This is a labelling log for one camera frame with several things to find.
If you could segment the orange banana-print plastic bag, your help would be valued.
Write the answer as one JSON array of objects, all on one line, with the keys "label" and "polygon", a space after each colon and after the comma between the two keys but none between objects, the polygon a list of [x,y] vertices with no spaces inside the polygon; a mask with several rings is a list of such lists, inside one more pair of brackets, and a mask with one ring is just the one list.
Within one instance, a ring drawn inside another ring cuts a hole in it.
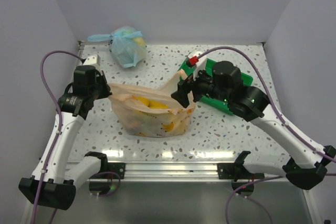
[{"label": "orange banana-print plastic bag", "polygon": [[155,138],[182,135],[189,128],[196,104],[192,93],[188,93],[190,104],[184,108],[171,98],[171,93],[186,78],[185,71],[179,70],[158,89],[110,83],[111,110],[130,135]]}]

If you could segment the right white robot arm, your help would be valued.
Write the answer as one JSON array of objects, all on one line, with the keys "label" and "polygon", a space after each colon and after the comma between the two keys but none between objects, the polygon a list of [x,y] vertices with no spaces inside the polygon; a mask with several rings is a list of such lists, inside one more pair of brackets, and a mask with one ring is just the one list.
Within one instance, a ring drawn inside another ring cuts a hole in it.
[{"label": "right white robot arm", "polygon": [[224,169],[232,179],[271,174],[287,178],[300,189],[312,189],[326,176],[327,165],[335,157],[335,148],[318,144],[283,116],[277,115],[267,95],[259,88],[245,85],[241,75],[240,69],[231,62],[220,61],[213,65],[211,74],[205,70],[194,71],[179,81],[171,97],[184,108],[190,104],[189,94],[194,102],[202,97],[225,102],[234,115],[263,130],[290,156],[288,161],[281,164],[271,157],[259,157],[250,151],[242,151]]}]

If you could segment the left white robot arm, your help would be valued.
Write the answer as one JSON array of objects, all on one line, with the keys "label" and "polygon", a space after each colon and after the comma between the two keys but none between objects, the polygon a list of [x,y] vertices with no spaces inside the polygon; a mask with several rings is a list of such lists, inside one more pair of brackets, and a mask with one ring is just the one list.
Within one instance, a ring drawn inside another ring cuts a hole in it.
[{"label": "left white robot arm", "polygon": [[97,65],[78,66],[73,82],[57,101],[57,115],[47,147],[30,178],[22,178],[18,188],[32,203],[67,210],[77,189],[91,176],[108,172],[106,154],[88,152],[74,168],[66,170],[68,158],[95,100],[112,93]]}]

